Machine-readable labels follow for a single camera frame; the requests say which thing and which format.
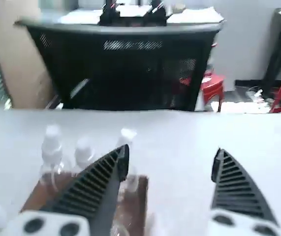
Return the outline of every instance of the dropper bottle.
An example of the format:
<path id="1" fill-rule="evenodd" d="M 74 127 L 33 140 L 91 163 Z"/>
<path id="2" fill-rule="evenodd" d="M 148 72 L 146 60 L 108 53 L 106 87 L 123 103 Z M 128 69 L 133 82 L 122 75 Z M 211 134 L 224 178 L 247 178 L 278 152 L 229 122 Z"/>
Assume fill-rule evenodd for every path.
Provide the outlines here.
<path id="1" fill-rule="evenodd" d="M 62 133 L 57 125 L 46 128 L 42 144 L 43 165 L 40 169 L 40 183 L 58 191 L 64 179 L 70 177 L 71 164 L 62 151 Z"/>
<path id="2" fill-rule="evenodd" d="M 75 150 L 76 166 L 73 169 L 73 176 L 82 172 L 89 165 L 95 162 L 95 151 L 90 146 L 89 138 L 82 137 L 77 141 Z"/>
<path id="3" fill-rule="evenodd" d="M 121 129 L 121 135 L 117 142 L 117 147 L 121 147 L 125 144 L 129 146 L 130 159 L 132 159 L 132 143 L 136 135 L 137 133 L 135 131 L 123 128 Z M 136 168 L 134 166 L 129 166 L 126 180 L 120 184 L 117 208 L 114 216 L 114 219 L 124 225 L 127 230 L 133 227 L 132 223 L 135 222 L 135 220 L 137 221 L 137 219 L 133 219 L 132 216 L 134 215 L 137 218 L 140 212 L 140 202 L 137 194 L 138 183 L 139 177 L 136 173 Z"/>

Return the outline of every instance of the floor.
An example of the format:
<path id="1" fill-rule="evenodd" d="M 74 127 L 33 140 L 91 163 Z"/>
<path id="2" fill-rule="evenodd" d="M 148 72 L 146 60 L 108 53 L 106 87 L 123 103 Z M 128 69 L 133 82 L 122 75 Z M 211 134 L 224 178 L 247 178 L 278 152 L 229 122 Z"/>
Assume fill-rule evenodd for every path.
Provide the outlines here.
<path id="1" fill-rule="evenodd" d="M 218 110 L 218 98 L 212 99 L 206 105 L 206 111 Z M 261 99 L 258 94 L 251 92 L 248 87 L 236 87 L 234 91 L 224 93 L 221 106 L 222 113 L 268 113 L 270 104 Z"/>

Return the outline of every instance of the white table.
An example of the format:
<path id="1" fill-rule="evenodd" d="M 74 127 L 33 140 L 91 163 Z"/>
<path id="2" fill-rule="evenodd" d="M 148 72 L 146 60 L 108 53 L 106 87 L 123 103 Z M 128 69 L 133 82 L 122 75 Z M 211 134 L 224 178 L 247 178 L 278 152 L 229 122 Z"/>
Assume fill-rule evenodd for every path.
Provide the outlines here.
<path id="1" fill-rule="evenodd" d="M 97 152 L 105 153 L 122 127 L 136 129 L 130 162 L 149 176 L 148 212 L 162 217 L 170 236 L 204 235 L 218 147 L 248 171 L 281 225 L 281 114 L 0 111 L 0 203 L 10 216 L 38 180 L 40 145 L 51 123 L 62 127 L 71 158 L 81 135 L 90 135 Z"/>

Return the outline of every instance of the mesh chair back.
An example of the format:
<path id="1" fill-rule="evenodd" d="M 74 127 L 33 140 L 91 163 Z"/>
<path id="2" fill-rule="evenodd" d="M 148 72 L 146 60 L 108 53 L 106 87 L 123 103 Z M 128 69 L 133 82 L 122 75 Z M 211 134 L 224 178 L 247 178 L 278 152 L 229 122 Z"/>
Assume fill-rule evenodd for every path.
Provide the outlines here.
<path id="1" fill-rule="evenodd" d="M 193 111 L 219 25 L 103 27 L 19 21 L 67 108 Z"/>

